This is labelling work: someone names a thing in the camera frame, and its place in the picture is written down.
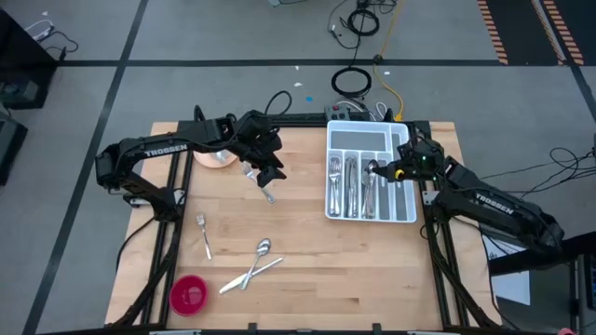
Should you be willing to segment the white paper sheet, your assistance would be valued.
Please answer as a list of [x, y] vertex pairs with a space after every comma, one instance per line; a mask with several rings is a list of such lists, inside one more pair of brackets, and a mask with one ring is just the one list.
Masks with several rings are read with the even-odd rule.
[[[486, 246], [490, 261], [524, 251], [523, 247], [494, 239], [489, 235], [483, 235], [482, 240]], [[491, 278], [492, 288], [498, 298], [524, 305], [531, 304], [530, 275], [528, 271], [508, 275], [491, 275]]]

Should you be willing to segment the black box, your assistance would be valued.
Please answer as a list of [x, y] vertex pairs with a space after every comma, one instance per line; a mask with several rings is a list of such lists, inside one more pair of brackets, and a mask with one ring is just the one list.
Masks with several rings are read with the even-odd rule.
[[0, 118], [0, 186], [5, 186], [24, 143], [28, 128], [11, 118]]

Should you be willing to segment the silver fork tines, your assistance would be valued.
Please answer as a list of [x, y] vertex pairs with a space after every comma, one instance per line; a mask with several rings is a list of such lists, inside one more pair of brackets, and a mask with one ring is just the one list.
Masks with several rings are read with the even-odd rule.
[[208, 260], [211, 261], [212, 253], [210, 250], [210, 243], [209, 243], [209, 239], [208, 239], [207, 232], [206, 232], [206, 219], [205, 219], [205, 216], [203, 213], [197, 214], [196, 222], [197, 222], [197, 225], [200, 227], [201, 233], [203, 235], [203, 242], [204, 242], [204, 246], [205, 246], [205, 250], [206, 250], [206, 256], [207, 256]]

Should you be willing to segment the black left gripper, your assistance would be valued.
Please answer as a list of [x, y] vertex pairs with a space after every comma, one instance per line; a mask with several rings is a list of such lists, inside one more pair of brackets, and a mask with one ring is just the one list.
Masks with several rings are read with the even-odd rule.
[[280, 170], [283, 163], [276, 156], [282, 148], [279, 127], [272, 125], [273, 117], [256, 110], [243, 114], [235, 123], [238, 141], [247, 146], [239, 156], [241, 162], [264, 164], [257, 175], [257, 184], [264, 188], [273, 180], [286, 180], [287, 176]]

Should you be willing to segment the grey power strip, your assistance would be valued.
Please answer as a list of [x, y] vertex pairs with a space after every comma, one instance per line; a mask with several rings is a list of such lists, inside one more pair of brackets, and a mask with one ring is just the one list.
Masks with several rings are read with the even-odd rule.
[[350, 109], [343, 104], [327, 105], [324, 107], [325, 118], [328, 122], [350, 120]]

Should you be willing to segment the white cutlery tray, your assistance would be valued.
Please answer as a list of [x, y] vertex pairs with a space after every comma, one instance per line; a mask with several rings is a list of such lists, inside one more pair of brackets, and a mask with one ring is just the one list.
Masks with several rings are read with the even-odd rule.
[[[402, 123], [331, 121], [327, 125], [326, 200], [325, 215], [332, 220], [380, 221], [414, 223], [417, 220], [415, 194], [411, 181], [388, 182], [376, 175], [374, 185], [375, 216], [361, 218], [362, 161], [376, 160], [378, 166], [387, 165], [400, 158], [397, 147], [410, 139], [409, 129]], [[342, 162], [341, 214], [330, 215], [330, 159], [339, 157]], [[345, 217], [345, 159], [353, 157], [359, 163], [359, 215]]]

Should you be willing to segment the black perforated panel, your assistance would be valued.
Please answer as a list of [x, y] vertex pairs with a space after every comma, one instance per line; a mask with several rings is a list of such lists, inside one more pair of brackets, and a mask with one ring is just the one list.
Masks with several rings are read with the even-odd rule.
[[279, 127], [325, 127], [327, 119], [323, 113], [284, 114], [276, 115], [272, 124]]

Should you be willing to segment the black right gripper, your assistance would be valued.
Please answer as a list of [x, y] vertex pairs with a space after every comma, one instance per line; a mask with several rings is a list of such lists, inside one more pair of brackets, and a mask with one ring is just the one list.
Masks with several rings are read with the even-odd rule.
[[445, 155], [438, 142], [418, 138], [398, 146], [397, 150], [400, 155], [397, 161], [374, 169], [388, 182], [435, 181], [444, 177]]

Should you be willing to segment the white mug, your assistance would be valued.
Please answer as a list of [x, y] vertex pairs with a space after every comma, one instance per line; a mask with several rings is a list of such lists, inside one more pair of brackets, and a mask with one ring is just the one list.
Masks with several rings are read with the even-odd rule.
[[212, 153], [211, 157], [221, 166], [227, 166], [236, 159], [236, 157], [227, 150], [221, 150], [217, 153]]

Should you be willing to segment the black table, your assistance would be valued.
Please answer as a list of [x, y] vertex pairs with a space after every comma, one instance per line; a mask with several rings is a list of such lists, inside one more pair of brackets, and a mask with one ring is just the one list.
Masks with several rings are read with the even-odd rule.
[[489, 261], [492, 275], [567, 267], [569, 326], [577, 335], [596, 335], [596, 231], [562, 241], [559, 251], [520, 251]]

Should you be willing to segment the silver fork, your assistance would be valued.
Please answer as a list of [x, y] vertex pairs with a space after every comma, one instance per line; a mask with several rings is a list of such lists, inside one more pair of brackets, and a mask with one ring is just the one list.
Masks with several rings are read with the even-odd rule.
[[336, 204], [337, 204], [337, 196], [336, 196], [336, 189], [335, 189], [335, 182], [338, 177], [338, 159], [336, 157], [332, 157], [330, 161], [330, 179], [331, 179], [331, 198], [332, 198], [332, 205], [331, 205], [331, 214], [335, 216], [337, 214]]
[[336, 189], [336, 196], [337, 196], [337, 204], [336, 204], [336, 209], [337, 209], [337, 216], [339, 216], [341, 214], [341, 190], [340, 190], [340, 181], [342, 179], [342, 162], [341, 159], [339, 157], [336, 157], [338, 159], [338, 177], [337, 180], [335, 182], [335, 189]]
[[339, 186], [338, 181], [341, 174], [341, 162], [338, 157], [332, 158], [332, 172], [331, 172], [331, 179], [332, 179], [332, 188], [333, 188], [333, 212], [336, 216], [340, 214], [340, 206], [339, 206]]
[[335, 211], [335, 192], [334, 192], [334, 181], [335, 181], [335, 157], [331, 157], [330, 159], [330, 166], [329, 166], [329, 172], [330, 172], [330, 215], [331, 216], [335, 216], [336, 211]]
[[254, 170], [252, 169], [251, 164], [248, 162], [242, 162], [241, 169], [242, 169], [243, 173], [245, 174], [245, 176], [248, 179], [252, 180], [256, 184], [257, 188], [263, 193], [266, 200], [270, 204], [273, 204], [276, 201], [275, 197], [271, 193], [269, 193], [265, 188], [262, 188], [261, 186], [258, 185], [257, 176], [256, 176]]

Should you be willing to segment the peach round plate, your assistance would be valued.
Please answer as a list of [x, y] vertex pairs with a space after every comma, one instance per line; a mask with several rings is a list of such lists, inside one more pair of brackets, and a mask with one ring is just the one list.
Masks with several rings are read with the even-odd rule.
[[203, 154], [203, 153], [199, 153], [199, 152], [193, 152], [193, 156], [194, 156], [195, 160], [201, 166], [203, 166], [205, 168], [224, 168], [224, 167], [231, 165], [235, 161], [237, 161], [237, 156], [235, 155], [236, 159], [231, 164], [229, 164], [227, 166], [221, 166], [215, 162], [215, 160], [211, 157], [211, 154], [212, 153]]

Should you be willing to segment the black desk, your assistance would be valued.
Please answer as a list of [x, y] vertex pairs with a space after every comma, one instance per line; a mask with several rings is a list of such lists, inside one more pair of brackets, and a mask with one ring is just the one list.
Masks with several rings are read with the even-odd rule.
[[45, 104], [58, 62], [0, 7], [0, 103], [13, 110]]

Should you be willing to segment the silver spoon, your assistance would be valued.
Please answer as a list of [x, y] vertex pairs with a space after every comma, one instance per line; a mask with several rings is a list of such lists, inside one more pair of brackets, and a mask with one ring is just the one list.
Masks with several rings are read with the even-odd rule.
[[365, 219], [369, 219], [371, 214], [369, 213], [370, 211], [370, 190], [371, 190], [371, 174], [370, 174], [370, 165], [367, 164], [366, 167], [364, 168], [364, 172], [363, 172], [363, 176], [362, 176], [362, 181], [364, 184], [364, 192], [363, 192], [363, 206], [362, 206], [362, 213], [363, 213], [363, 217]]
[[374, 217], [373, 188], [374, 188], [375, 175], [374, 175], [373, 169], [375, 168], [375, 166], [376, 166], [376, 161], [373, 159], [368, 164], [369, 187], [368, 187], [368, 200], [367, 200], [366, 213], [370, 219], [372, 219]]
[[365, 209], [364, 213], [368, 219], [373, 219], [375, 214], [375, 204], [374, 204], [374, 185], [376, 181], [376, 174], [374, 173], [374, 169], [378, 167], [378, 162], [376, 160], [371, 160], [368, 163], [366, 168], [367, 171], [367, 182], [368, 188], [366, 192], [366, 200], [365, 200]]
[[368, 189], [367, 189], [367, 200], [366, 200], [366, 216], [371, 219], [373, 217], [373, 161], [371, 160], [367, 166], [368, 173]]
[[362, 218], [367, 219], [369, 217], [368, 210], [369, 210], [369, 191], [370, 191], [370, 175], [369, 175], [369, 165], [365, 162], [363, 165], [363, 172], [362, 172], [362, 184], [363, 184], [363, 196], [362, 196]]
[[271, 248], [271, 240], [269, 238], [264, 238], [263, 240], [261, 240], [259, 242], [259, 244], [257, 245], [257, 248], [256, 248], [256, 257], [255, 257], [254, 263], [252, 264], [251, 268], [246, 273], [243, 281], [241, 282], [241, 284], [239, 286], [239, 288], [241, 290], [246, 289], [247, 285], [249, 284], [249, 282], [251, 280], [251, 276], [252, 276], [252, 273], [253, 273], [255, 267], [259, 263], [259, 260], [269, 252], [270, 248]]
[[361, 172], [361, 183], [362, 183], [362, 204], [361, 204], [361, 218], [367, 219], [367, 207], [368, 207], [368, 188], [369, 188], [369, 173], [368, 163], [362, 161], [362, 172]]

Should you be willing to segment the red bowl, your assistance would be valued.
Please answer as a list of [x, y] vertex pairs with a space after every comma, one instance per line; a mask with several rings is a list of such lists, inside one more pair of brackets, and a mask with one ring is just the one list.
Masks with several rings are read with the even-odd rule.
[[185, 275], [173, 284], [169, 292], [169, 306], [177, 315], [196, 315], [205, 307], [208, 297], [208, 285], [203, 278]]

